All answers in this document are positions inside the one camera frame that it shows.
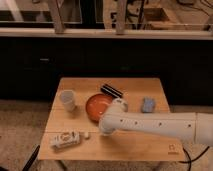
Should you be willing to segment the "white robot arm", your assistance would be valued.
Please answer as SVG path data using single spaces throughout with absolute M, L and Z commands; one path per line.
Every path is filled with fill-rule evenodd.
M 142 131 L 192 140 L 213 147 L 213 115 L 206 113 L 131 113 L 124 99 L 112 101 L 99 120 L 99 130 L 109 135 L 115 130 Z

